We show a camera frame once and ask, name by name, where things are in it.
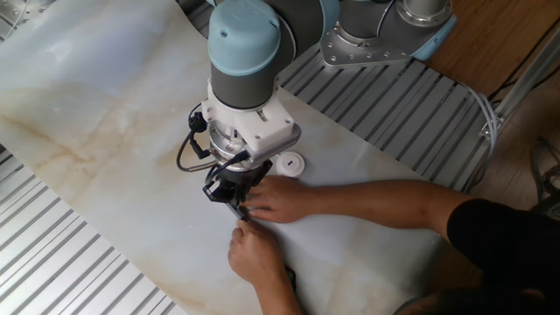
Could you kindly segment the person's right hand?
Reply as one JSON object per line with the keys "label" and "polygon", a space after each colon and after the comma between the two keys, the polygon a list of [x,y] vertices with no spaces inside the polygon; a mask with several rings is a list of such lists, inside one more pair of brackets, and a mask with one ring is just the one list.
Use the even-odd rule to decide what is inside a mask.
{"label": "person's right hand", "polygon": [[242,203],[253,218],[292,223],[319,212],[321,189],[281,176],[264,178]]}

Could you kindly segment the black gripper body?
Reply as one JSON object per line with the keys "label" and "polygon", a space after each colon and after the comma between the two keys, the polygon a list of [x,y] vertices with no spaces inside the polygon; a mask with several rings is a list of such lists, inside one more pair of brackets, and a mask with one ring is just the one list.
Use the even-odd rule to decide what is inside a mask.
{"label": "black gripper body", "polygon": [[240,184],[241,175],[249,171],[230,171],[224,170],[217,174],[217,179],[220,180],[227,188],[235,187]]}

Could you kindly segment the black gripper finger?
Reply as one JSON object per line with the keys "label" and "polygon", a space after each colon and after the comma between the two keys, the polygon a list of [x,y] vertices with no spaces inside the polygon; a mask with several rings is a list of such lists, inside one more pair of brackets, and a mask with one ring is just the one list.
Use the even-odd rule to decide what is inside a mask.
{"label": "black gripper finger", "polygon": [[238,207],[241,204],[239,183],[227,178],[212,178],[206,181],[202,191],[212,202]]}
{"label": "black gripper finger", "polygon": [[256,169],[244,172],[238,185],[238,196],[245,197],[252,187],[257,186],[263,180],[272,165],[273,163],[268,159]]}

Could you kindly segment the person's left hand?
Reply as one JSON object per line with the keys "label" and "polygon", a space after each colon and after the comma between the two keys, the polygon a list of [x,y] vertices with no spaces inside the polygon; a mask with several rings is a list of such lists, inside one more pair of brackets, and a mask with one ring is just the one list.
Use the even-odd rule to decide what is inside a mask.
{"label": "person's left hand", "polygon": [[254,222],[236,222],[227,259],[232,271],[256,291],[291,288],[277,241],[264,227]]}

